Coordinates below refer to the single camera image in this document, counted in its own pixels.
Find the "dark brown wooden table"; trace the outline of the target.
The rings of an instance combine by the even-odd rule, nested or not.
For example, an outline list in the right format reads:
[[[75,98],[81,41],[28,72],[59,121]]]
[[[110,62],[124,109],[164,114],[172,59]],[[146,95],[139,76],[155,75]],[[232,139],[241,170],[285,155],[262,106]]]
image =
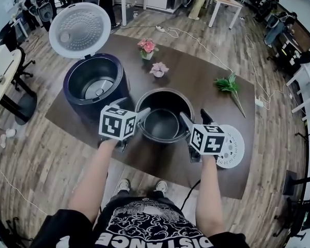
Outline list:
[[[203,59],[178,50],[160,46],[153,62],[163,62],[169,72],[160,79],[149,73],[151,63],[142,60],[137,40],[110,35],[101,49],[116,56],[122,63],[131,86],[134,102],[146,92],[167,87],[182,93],[192,104],[195,122],[201,123],[200,110],[206,110],[218,124],[235,127],[242,135],[245,152],[242,161],[234,168],[221,169],[218,174],[221,194],[241,199],[246,187],[252,158],[255,131],[254,85],[237,77],[242,107],[238,108],[231,97],[218,91],[214,80],[228,76],[229,72]],[[115,151],[114,159],[158,178],[185,186],[193,186],[200,178],[201,165],[190,161],[187,143],[181,140],[162,146],[137,133],[124,152]]]

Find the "dark blue rice cooker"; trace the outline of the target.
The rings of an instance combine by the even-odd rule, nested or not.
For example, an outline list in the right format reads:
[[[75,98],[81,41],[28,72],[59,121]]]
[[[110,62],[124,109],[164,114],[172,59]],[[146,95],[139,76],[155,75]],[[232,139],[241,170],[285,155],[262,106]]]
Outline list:
[[[50,26],[53,50],[62,57],[77,59],[64,78],[63,91],[84,120],[99,121],[106,105],[129,96],[121,62],[111,54],[99,53],[110,33],[109,15],[100,6],[87,2],[68,6]]]

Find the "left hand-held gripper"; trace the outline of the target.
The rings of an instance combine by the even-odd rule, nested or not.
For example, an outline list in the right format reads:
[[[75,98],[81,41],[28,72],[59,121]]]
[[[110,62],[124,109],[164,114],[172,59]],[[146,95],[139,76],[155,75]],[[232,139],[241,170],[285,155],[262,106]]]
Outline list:
[[[125,110],[128,98],[120,98],[106,105],[100,114],[99,135],[107,139],[117,140],[116,150],[124,152],[129,139],[134,135],[136,127],[140,128],[151,108],[139,112]]]

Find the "person's black trousers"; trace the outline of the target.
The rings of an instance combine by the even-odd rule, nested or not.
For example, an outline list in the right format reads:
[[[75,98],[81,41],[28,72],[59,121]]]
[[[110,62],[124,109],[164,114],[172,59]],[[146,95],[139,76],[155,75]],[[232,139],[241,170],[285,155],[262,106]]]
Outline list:
[[[168,197],[164,195],[162,191],[148,191],[145,196],[136,196],[130,191],[120,190],[116,195],[114,195],[109,202],[113,202],[116,200],[126,200],[126,199],[143,199],[148,198],[161,203],[166,204],[174,204]]]

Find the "person's black printed t-shirt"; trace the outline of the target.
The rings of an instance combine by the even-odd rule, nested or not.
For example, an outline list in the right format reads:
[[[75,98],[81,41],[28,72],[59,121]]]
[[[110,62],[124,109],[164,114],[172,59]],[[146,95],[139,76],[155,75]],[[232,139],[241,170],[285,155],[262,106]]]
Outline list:
[[[93,225],[82,213],[47,216],[30,248],[249,248],[239,234],[205,236],[174,205],[154,199],[117,199]]]

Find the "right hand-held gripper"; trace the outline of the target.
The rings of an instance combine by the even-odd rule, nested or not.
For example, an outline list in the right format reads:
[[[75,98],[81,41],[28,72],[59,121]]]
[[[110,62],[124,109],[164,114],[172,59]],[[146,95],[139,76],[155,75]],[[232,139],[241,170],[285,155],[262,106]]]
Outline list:
[[[192,163],[201,162],[201,156],[218,156],[223,148],[226,134],[220,126],[210,125],[213,119],[203,108],[200,115],[203,125],[194,124],[186,113],[180,112],[180,120],[190,133],[189,153]]]

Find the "person's white shoe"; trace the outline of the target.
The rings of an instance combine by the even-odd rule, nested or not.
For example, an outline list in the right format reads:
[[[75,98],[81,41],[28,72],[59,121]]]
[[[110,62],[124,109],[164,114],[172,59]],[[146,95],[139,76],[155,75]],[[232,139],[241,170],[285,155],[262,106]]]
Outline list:
[[[155,189],[155,192],[162,192],[163,195],[167,192],[167,182],[164,180],[160,180],[157,182]]]
[[[121,179],[118,184],[118,192],[126,191],[130,192],[131,186],[130,181],[128,179]]]

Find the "person's right forearm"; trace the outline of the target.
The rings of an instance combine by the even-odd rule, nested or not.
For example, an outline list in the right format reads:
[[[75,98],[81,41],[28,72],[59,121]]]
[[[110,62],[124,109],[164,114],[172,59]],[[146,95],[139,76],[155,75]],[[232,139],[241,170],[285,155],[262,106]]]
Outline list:
[[[202,156],[202,170],[196,203],[196,226],[207,237],[224,232],[222,201],[214,156]]]

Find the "person's left white shoe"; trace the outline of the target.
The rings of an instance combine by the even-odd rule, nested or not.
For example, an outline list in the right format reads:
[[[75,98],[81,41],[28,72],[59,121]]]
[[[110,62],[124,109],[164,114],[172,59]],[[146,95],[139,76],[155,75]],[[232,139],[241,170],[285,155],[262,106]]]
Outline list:
[[[130,192],[131,186],[130,181],[128,179],[121,179],[118,184],[118,192],[126,191]]]

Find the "black office chair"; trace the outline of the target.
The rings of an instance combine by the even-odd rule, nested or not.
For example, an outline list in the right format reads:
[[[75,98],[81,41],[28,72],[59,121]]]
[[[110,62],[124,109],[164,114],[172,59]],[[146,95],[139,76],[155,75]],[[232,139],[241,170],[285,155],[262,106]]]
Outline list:
[[[288,229],[288,237],[298,237],[302,240],[306,234],[299,232],[310,229],[310,200],[297,201],[286,198],[282,214],[275,215],[274,219],[280,221],[282,226],[278,232],[273,233],[273,237],[278,237],[284,229]]]
[[[29,73],[29,72],[25,72],[25,69],[30,65],[30,64],[35,64],[35,60],[30,60],[28,63],[24,64],[25,62],[25,58],[26,58],[26,53],[24,52],[24,50],[20,47],[20,46],[17,46],[17,49],[20,50],[21,52],[21,61],[20,61],[20,64],[18,66],[18,69],[17,69],[17,72],[16,72],[16,76],[20,77],[22,75],[26,75],[30,78],[32,78],[34,75],[32,73]]]

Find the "whiteboard on black stand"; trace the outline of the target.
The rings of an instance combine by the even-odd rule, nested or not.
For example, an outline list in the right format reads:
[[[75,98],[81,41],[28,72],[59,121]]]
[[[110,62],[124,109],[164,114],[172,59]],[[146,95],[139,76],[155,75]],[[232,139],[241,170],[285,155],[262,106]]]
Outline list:
[[[307,143],[308,149],[310,149],[310,133],[307,135],[302,135],[300,132],[296,133],[295,136],[300,136]],[[295,191],[295,186],[303,185],[301,199],[303,201],[310,201],[310,155],[307,155],[306,168],[304,177],[301,179],[297,178],[297,173],[293,171],[286,170],[285,182],[283,195],[293,196]]]

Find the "pink flower in white pot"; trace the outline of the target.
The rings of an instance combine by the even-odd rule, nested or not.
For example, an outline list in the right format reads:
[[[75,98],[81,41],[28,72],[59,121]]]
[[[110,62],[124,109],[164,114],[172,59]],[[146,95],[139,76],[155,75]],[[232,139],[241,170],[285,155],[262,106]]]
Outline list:
[[[153,54],[159,51],[157,45],[150,38],[142,39],[141,41],[138,42],[137,45],[139,47],[141,57],[144,60],[151,60]]]

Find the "metal pot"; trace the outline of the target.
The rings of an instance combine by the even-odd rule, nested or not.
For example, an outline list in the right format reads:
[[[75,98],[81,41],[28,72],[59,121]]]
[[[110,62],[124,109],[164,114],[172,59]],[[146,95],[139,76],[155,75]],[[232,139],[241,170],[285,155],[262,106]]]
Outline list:
[[[136,103],[135,111],[150,109],[150,113],[141,122],[142,134],[154,142],[171,144],[186,139],[189,130],[180,119],[185,113],[194,120],[194,109],[191,102],[177,90],[157,88],[145,93]]]

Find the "round beige table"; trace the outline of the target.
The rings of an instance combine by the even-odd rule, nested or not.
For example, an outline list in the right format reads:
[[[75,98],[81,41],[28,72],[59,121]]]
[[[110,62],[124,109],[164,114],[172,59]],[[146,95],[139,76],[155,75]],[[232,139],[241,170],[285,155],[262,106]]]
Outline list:
[[[21,62],[22,53],[20,50],[14,50],[12,53],[12,63],[7,68],[4,82],[0,83],[0,105],[15,115],[15,121],[19,125],[26,124],[33,116],[37,106],[37,94],[31,90],[24,81],[17,76],[18,66]],[[16,103],[6,95],[6,91],[15,80],[25,91],[25,94]]]

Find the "person's right white shoe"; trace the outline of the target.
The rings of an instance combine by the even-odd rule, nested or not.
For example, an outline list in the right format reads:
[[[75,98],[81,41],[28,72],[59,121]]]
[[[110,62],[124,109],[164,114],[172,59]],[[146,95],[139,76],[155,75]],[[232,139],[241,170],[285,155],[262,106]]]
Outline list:
[[[160,180],[157,182],[155,189],[155,192],[162,192],[163,195],[167,192],[167,182],[164,180]]]

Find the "green artificial leaf sprig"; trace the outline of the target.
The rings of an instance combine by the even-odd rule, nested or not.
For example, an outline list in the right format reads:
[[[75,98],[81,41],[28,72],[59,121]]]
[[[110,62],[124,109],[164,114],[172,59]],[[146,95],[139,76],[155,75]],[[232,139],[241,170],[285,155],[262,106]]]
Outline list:
[[[230,76],[228,76],[228,77],[216,79],[214,81],[214,84],[219,91],[230,93],[232,99],[236,103],[240,112],[242,113],[244,118],[246,118],[246,114],[244,112],[244,109],[242,107],[242,104],[241,104],[239,96],[238,96],[239,86],[236,83],[236,74],[231,73]]]

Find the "white steamer tray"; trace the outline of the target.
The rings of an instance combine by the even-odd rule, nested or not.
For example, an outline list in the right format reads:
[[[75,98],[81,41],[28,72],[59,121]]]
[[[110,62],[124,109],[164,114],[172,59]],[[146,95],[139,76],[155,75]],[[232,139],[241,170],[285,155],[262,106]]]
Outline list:
[[[235,127],[230,125],[220,125],[220,127],[226,134],[226,138],[216,164],[220,168],[231,169],[236,167],[244,157],[244,140]]]

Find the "person's left forearm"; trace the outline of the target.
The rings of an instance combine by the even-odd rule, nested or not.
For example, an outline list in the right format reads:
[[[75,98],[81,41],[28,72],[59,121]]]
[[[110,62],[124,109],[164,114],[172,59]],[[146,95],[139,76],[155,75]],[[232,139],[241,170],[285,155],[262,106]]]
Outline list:
[[[81,181],[73,191],[68,208],[95,222],[103,200],[110,160],[118,141],[103,141],[87,165]]]

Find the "small pale pink potted flower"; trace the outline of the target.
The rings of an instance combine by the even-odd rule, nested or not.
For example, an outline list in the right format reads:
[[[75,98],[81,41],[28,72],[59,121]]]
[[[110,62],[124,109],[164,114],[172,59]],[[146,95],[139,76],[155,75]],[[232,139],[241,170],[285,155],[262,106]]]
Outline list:
[[[169,71],[169,68],[163,64],[162,62],[154,63],[152,65],[152,68],[150,70],[150,74],[152,74],[156,78],[163,77],[167,72]]]

